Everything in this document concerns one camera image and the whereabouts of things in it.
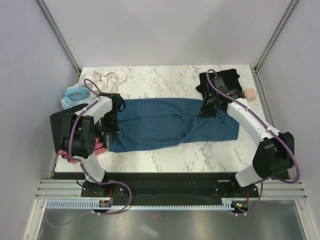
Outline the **black pink drawer organizer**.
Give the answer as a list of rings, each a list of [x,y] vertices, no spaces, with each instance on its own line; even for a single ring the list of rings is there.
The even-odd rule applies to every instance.
[[[72,157],[69,156],[70,134],[78,117],[75,113],[86,106],[86,103],[82,103],[56,112],[49,118],[55,152],[69,163],[75,163],[74,158],[78,157],[79,153],[100,155],[107,150],[101,127],[98,124],[93,124],[92,120],[85,117],[84,120],[80,119],[77,123],[72,139]]]

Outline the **blue t shirt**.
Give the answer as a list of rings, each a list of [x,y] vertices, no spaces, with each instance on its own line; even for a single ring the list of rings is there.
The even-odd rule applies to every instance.
[[[219,111],[216,117],[199,114],[202,100],[192,98],[140,98],[125,100],[118,113],[119,134],[109,151],[150,151],[182,143],[237,140],[239,123]]]

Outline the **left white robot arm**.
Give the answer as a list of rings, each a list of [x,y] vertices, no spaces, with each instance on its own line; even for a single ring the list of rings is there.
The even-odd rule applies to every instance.
[[[95,154],[96,125],[102,122],[103,134],[119,133],[117,114],[125,108],[119,93],[100,93],[91,104],[62,117],[60,149],[80,166],[85,179],[93,183],[92,191],[99,197],[109,193],[110,185],[105,181],[106,172]]]

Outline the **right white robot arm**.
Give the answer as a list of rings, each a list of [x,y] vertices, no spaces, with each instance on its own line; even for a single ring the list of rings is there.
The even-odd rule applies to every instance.
[[[296,169],[295,179],[282,181],[294,184],[299,180],[300,167],[294,154],[295,140],[290,132],[282,133],[260,118],[237,89],[208,85],[203,96],[199,111],[202,115],[215,118],[219,111],[227,113],[244,128],[257,146],[251,165],[237,172],[229,184],[233,196],[242,196],[251,184],[269,178],[278,180],[278,174],[292,168]]]

